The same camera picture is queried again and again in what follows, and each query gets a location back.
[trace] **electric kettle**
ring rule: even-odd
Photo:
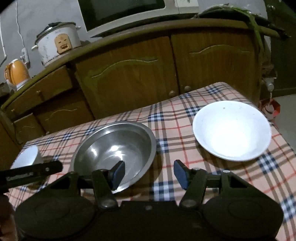
[[[4,76],[14,90],[19,90],[30,79],[27,67],[19,59],[14,59],[6,66]]]

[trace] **white cup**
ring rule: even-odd
[[[36,145],[30,146],[19,154],[10,169],[26,167],[33,164],[43,163],[42,156]]]

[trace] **curved countertop edge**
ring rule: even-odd
[[[174,29],[185,29],[185,28],[208,28],[208,27],[224,27],[224,28],[238,28],[238,29],[250,29],[250,27],[243,21],[237,20],[228,20],[228,19],[215,19],[215,18],[196,18],[196,19],[183,19],[183,20],[171,20],[171,21],[164,21],[159,23],[152,23],[147,24],[131,29],[127,29],[102,39],[99,39],[93,43],[90,43],[84,47],[79,47],[72,50],[70,53],[66,54],[65,56],[57,59],[48,67],[46,67],[43,71],[29,80],[20,90],[15,92],[9,99],[1,106],[2,110],[5,110],[10,103],[12,103],[18,96],[20,96],[23,92],[25,92],[28,88],[34,85],[37,81],[44,78],[49,73],[53,72],[54,70],[58,69],[59,67],[63,66],[64,64],[75,60],[78,57],[81,57],[87,53],[90,53],[96,49],[101,47],[107,46],[109,44],[119,42],[128,38],[137,37],[140,35],[153,33],[153,32],[160,32],[160,31],[167,31],[167,30],[174,30]],[[275,30],[265,28],[259,26],[260,33],[270,36],[280,38],[280,35]]]

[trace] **rice cooker lid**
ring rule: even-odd
[[[40,40],[42,37],[44,37],[46,34],[49,32],[63,26],[63,25],[68,25],[68,24],[74,24],[76,26],[75,22],[54,22],[54,23],[49,23],[48,26],[44,30],[42,30],[41,33],[39,33],[36,36],[35,44],[37,44],[38,40]]]

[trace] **stainless steel bowl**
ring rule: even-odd
[[[90,175],[98,169],[111,169],[124,161],[126,173],[119,187],[120,192],[138,181],[151,166],[156,152],[152,131],[134,121],[119,121],[104,126],[86,138],[77,148],[70,171]]]

